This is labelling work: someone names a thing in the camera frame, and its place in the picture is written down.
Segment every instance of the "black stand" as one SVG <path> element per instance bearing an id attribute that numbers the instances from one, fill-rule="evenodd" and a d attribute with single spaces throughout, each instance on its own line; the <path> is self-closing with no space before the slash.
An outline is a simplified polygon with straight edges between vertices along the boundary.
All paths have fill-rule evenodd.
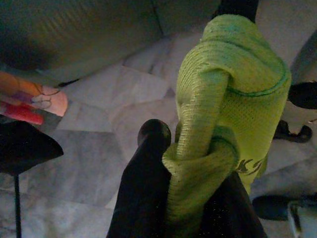
<path id="1" fill-rule="evenodd" d="M 21 234 L 21 209 L 20 209 L 19 175 L 14 176 L 14 189 L 15 189 L 16 238 L 22 238 L 22 234 Z"/>

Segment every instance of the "green cloth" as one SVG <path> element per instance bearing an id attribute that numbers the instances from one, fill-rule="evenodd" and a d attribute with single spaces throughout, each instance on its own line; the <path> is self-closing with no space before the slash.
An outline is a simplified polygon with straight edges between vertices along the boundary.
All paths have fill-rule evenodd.
<path id="1" fill-rule="evenodd" d="M 268 153 L 291 73 L 247 18 L 222 15 L 205 28 L 179 71 L 176 143 L 165 237 L 195 237 L 204 204 L 236 170 L 246 188 Z"/>

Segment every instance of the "neon green mesh fabric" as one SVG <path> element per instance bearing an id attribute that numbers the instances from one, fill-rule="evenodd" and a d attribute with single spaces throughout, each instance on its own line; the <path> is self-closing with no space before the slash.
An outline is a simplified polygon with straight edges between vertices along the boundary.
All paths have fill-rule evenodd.
<path id="1" fill-rule="evenodd" d="M 233 170 L 250 191 L 290 82 L 290 70 L 251 21 L 222 15 L 206 26 L 177 81 L 176 143 L 163 156 L 172 174 L 166 237 L 195 237 L 204 204 Z"/>

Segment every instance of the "marble floor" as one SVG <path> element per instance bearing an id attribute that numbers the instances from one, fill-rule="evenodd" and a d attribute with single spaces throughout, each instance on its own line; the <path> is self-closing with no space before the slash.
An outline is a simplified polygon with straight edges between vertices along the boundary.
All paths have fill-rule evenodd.
<path id="1" fill-rule="evenodd" d="M 300 6 L 293 0 L 260 2 L 257 24 L 289 66 L 317 26 L 317 4 L 305 2 Z M 70 103 L 63 118 L 42 112 L 45 123 L 39 129 L 65 154 L 20 176 L 24 238 L 106 236 L 139 128 L 158 118 L 175 131 L 178 69 L 202 30 L 197 26 L 161 39 L 67 86 L 63 91 Z M 299 117 L 306 113 L 301 110 Z M 310 126 L 314 137 L 306 144 L 272 143 L 267 171 L 253 184 L 251 198 L 317 192 L 317 126 Z M 1 238 L 15 237 L 13 192 L 13 179 L 0 174 Z M 286 222 L 262 222 L 270 238 L 292 237 Z"/>

